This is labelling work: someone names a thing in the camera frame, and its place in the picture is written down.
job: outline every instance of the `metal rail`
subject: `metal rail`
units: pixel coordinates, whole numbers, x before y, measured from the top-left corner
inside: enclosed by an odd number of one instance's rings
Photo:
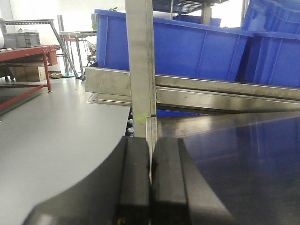
[[[130,73],[87,68],[90,103],[132,104]],[[159,109],[200,113],[261,113],[300,110],[300,89],[156,75]]]

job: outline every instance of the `vertical metal post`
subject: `vertical metal post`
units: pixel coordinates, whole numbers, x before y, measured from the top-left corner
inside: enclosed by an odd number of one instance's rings
[[[62,15],[57,15],[57,22],[58,22],[58,27],[59,27],[60,31],[65,31]],[[64,57],[64,66],[65,66],[65,73],[68,74],[69,73],[69,64],[68,64],[68,60],[66,57]]]
[[[174,0],[171,1],[171,10],[170,10],[170,17],[171,17],[171,20],[173,19],[173,7],[174,7]]]
[[[243,22],[244,22],[244,20],[245,20],[245,16],[246,16],[246,12],[247,12],[247,9],[248,9],[248,5],[249,5],[249,0],[243,0],[240,25],[242,25]]]
[[[135,136],[146,137],[147,118],[157,114],[152,0],[125,0],[125,9]]]
[[[201,4],[201,20],[202,24],[209,25],[211,18],[211,5],[209,2],[202,2]]]

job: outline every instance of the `white wall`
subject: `white wall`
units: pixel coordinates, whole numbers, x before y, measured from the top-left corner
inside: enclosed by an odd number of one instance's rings
[[[9,0],[0,0],[1,16],[4,20],[13,20],[13,14],[10,8]],[[13,26],[7,26],[7,31],[12,32],[15,28]]]

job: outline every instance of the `blue plastic crate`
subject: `blue plastic crate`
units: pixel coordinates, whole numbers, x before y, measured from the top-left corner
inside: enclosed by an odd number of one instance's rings
[[[298,0],[251,0],[242,30],[300,33]]]
[[[241,82],[300,87],[300,35],[260,32],[250,46]]]
[[[266,31],[266,14],[270,8],[270,0],[250,0],[242,30]]]
[[[129,70],[124,13],[96,9],[99,67]],[[154,18],[156,73],[235,81],[252,32]]]
[[[196,15],[182,15],[173,16],[173,20],[185,21],[190,23],[201,23],[201,16]]]
[[[300,2],[272,2],[266,13],[266,30],[299,34]]]
[[[192,112],[178,112],[178,111],[169,111],[169,110],[158,110],[157,117],[168,117],[168,116],[199,116],[199,113]]]
[[[179,14],[177,16],[174,16],[173,20],[201,24],[201,16],[196,16],[196,15],[182,15],[182,14]],[[211,17],[210,18],[210,26],[220,27],[221,20],[222,19]]]
[[[210,18],[210,26],[220,27],[221,20],[222,19],[220,19],[220,18],[213,18],[213,17],[211,17]]]

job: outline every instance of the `metal bar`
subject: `metal bar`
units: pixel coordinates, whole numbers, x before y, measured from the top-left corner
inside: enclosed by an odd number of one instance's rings
[[[58,27],[59,27],[60,31],[65,31],[62,15],[57,15],[57,22],[58,22]]]
[[[53,19],[45,19],[45,20],[7,20],[5,21],[5,25],[31,25],[31,24],[50,24],[54,20]]]
[[[210,24],[211,18],[211,5],[210,3],[203,2],[201,7],[201,20],[202,24]]]
[[[79,65],[80,65],[80,72],[81,72],[81,75],[83,75],[83,62],[81,60],[81,53],[80,53],[80,47],[79,47],[79,39],[77,37],[75,37],[75,42],[76,42],[76,48],[77,48],[77,52],[78,52],[78,60],[79,60]]]
[[[154,147],[158,140],[157,118],[156,117],[148,117],[147,118],[146,140],[149,145],[150,159],[152,160],[152,153],[154,152]]]
[[[152,0],[125,0],[135,136],[156,116]]]
[[[171,1],[171,10],[170,10],[170,13],[171,13],[171,15],[170,15],[170,19],[172,20],[173,19],[173,6],[174,6],[174,0],[172,0]]]
[[[300,101],[159,87],[157,105],[224,113],[287,112],[300,110]]]
[[[87,103],[93,104],[104,104],[104,105],[120,105],[131,107],[131,97],[120,96],[120,95],[106,95],[106,94],[92,94],[91,97],[86,101]]]
[[[35,88],[41,86],[40,84],[12,84],[12,85],[0,85],[0,88]]]
[[[50,82],[50,77],[49,77],[49,68],[48,68],[48,61],[47,61],[46,53],[43,55],[43,60],[44,60],[44,68],[45,68],[45,73],[46,73],[48,93],[52,93],[52,87],[51,87],[51,82]]]
[[[240,25],[243,24],[244,22],[244,19],[245,19],[245,16],[246,16],[246,12],[247,12],[247,9],[248,9],[248,5],[249,5],[249,0],[243,0],[243,3],[242,3],[242,13],[241,13],[241,20],[240,20]]]
[[[8,106],[8,105],[10,105],[10,104],[12,104],[12,103],[18,101],[18,100],[20,100],[20,99],[22,99],[22,98],[24,98],[24,97],[30,95],[31,93],[33,93],[33,92],[35,92],[35,91],[37,91],[37,90],[39,90],[39,89],[42,89],[43,87],[46,87],[46,86],[47,86],[47,85],[45,85],[45,84],[38,85],[37,87],[35,87],[35,88],[33,88],[33,89],[31,89],[31,90],[29,90],[29,91],[27,91],[27,92],[25,92],[25,93],[23,93],[23,94],[21,94],[21,95],[18,95],[17,97],[14,97],[14,98],[12,98],[12,99],[10,99],[10,100],[8,100],[8,101],[6,101],[6,102],[0,104],[0,109],[2,109],[2,108],[4,108],[4,107],[6,107],[6,106]]]
[[[57,22],[58,22],[58,27],[60,29],[60,32],[65,31],[64,21],[62,19],[62,15],[57,15]],[[68,45],[67,45],[66,41],[64,41],[64,45],[66,46],[66,50],[68,51]],[[69,73],[68,60],[67,60],[66,57],[64,57],[63,59],[64,59],[64,66],[65,66],[65,73],[68,74]]]
[[[156,75],[157,87],[172,87],[188,90],[205,90],[220,93],[300,100],[300,89],[267,86],[261,84],[243,84],[237,82],[198,80],[185,77]]]
[[[129,96],[130,72],[105,68],[88,67],[86,69],[86,91],[93,93],[118,94]],[[277,98],[300,101],[300,89],[267,86],[261,84],[243,84],[237,82],[198,80],[176,76],[155,76],[156,88],[170,87],[187,90],[203,90],[216,93],[238,94],[265,98]]]

